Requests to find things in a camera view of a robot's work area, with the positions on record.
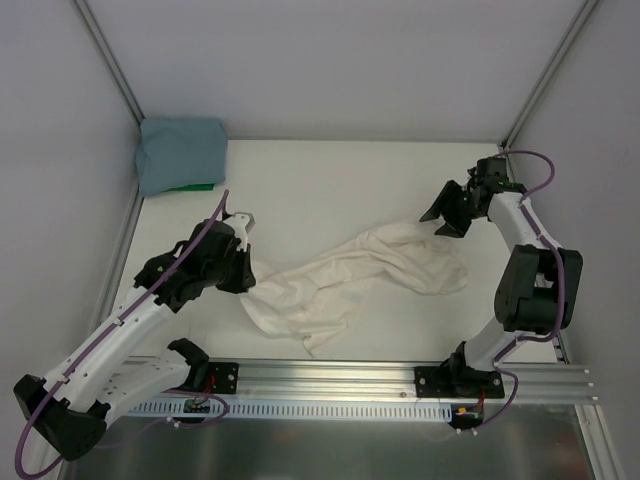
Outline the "white t-shirt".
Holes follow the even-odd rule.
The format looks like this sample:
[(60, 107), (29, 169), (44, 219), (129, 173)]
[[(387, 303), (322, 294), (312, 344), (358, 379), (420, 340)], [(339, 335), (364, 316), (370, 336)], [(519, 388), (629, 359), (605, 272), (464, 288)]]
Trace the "white t-shirt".
[(360, 317), (377, 280), (422, 296), (457, 293), (468, 283), (453, 241), (409, 221), (366, 230), (290, 270), (256, 262), (254, 275), (257, 284), (240, 296), (249, 318), (269, 337), (300, 342), (312, 357)]

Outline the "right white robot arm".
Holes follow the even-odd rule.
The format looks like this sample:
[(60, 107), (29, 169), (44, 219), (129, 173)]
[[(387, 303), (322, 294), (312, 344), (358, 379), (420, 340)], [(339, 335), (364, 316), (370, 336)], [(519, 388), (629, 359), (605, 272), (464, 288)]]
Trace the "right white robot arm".
[(503, 360), (524, 343), (553, 340), (570, 324), (583, 268), (580, 252), (562, 247), (541, 224), (532, 191), (510, 180), (506, 154), (478, 160), (468, 174), (464, 185), (448, 181), (421, 217), (441, 221), (437, 235), (454, 239), (485, 218), (510, 251), (492, 319), (425, 379), (436, 392), (461, 397), (499, 384)]

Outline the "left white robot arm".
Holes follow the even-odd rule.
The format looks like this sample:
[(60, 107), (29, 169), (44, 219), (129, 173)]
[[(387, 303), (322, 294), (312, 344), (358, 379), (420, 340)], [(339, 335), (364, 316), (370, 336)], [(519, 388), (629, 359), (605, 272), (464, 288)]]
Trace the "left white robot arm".
[(255, 286), (253, 224), (245, 212), (197, 224), (189, 239), (144, 264), (121, 305), (67, 359), (42, 378), (25, 375), (16, 383), (25, 419), (63, 460), (84, 456), (116, 420), (161, 392), (212, 392), (209, 357), (186, 338), (133, 371), (117, 371), (205, 289), (241, 294)]

